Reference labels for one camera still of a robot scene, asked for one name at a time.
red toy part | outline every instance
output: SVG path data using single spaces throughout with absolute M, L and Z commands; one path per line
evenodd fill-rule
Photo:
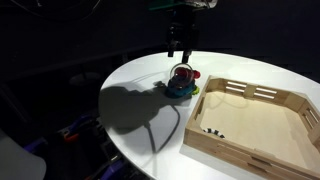
M 179 67 L 175 70 L 175 74 L 179 75 L 179 76 L 187 77 L 187 76 L 190 76 L 192 73 L 191 73 L 191 70 L 189 70 L 187 68 Z M 200 78 L 200 72 L 194 70 L 193 71 L 193 79 L 198 79 L 198 78 Z

blue toy part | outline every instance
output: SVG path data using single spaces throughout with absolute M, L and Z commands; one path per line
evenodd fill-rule
M 180 98 L 185 95 L 191 94 L 195 89 L 195 80 L 191 81 L 185 86 L 176 86 L 173 80 L 168 83 L 166 95 L 170 98 Z

cable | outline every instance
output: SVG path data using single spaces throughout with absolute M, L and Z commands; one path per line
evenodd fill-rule
M 95 10 L 96 10 L 96 8 L 98 7 L 98 5 L 100 4 L 100 1 L 101 1 L 101 0 L 97 0 L 97 3 L 93 6 L 93 8 L 91 9 L 91 11 L 90 11 L 87 15 L 85 15 L 85 16 L 83 16 L 83 17 L 80 17 L 80 18 L 74 18 L 74 19 L 71 19 L 71 20 L 58 20 L 58 19 L 55 19 L 55 18 L 52 18 L 52 17 L 47 17 L 47 16 L 44 16 L 44 15 L 42 15 L 42 14 L 39 14 L 39 13 L 37 13 L 37 12 L 35 12 L 35 11 L 32 11 L 32 10 L 28 9 L 27 7 L 23 6 L 22 4 L 18 3 L 18 2 L 15 1 L 15 0 L 10 0 L 10 1 L 11 1 L 12 3 L 14 3 L 15 5 L 17 5 L 18 7 L 24 9 L 25 11 L 27 11 L 28 13 L 30 13 L 30 14 L 32 14 L 32 15 L 34 15 L 34 16 L 41 17 L 41 18 L 44 18 L 44 19 L 47 19 L 47 20 L 51 20 L 51 21 L 69 22 L 69 21 L 78 21 L 78 20 L 81 21 L 81 20 L 84 20 L 84 19 L 88 18 L 89 16 L 91 16 L 91 15 L 95 12 Z M 72 9 L 72 8 L 78 6 L 79 4 L 81 4 L 81 3 L 78 3 L 77 5 L 75 5 L 75 6 L 73 6 L 73 7 L 70 7 L 70 8 L 68 8 L 68 9 Z M 39 1 L 37 1 L 37 5 L 38 5 L 39 7 L 42 6 L 42 5 L 39 3 Z

purple object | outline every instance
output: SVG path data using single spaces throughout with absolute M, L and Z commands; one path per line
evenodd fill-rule
M 121 175 L 121 174 L 117 174 L 122 168 L 124 167 L 124 163 L 119 160 L 113 164 L 111 164 L 109 166 L 109 168 L 107 169 L 107 171 L 103 174 L 103 176 L 100 178 L 101 180 L 111 180 L 111 179 L 119 179 L 118 177 L 116 177 L 117 175 Z

table surface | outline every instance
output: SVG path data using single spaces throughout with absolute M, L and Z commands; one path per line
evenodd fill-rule
M 182 53 L 159 53 L 133 60 L 114 71 L 99 97 L 102 123 L 118 149 L 154 179 L 263 179 L 183 144 L 184 129 L 198 100 L 169 99 L 167 84 Z M 220 53 L 193 52 L 189 65 L 201 72 L 202 90 L 209 75 L 305 93 L 320 109 L 320 84 L 283 68 Z

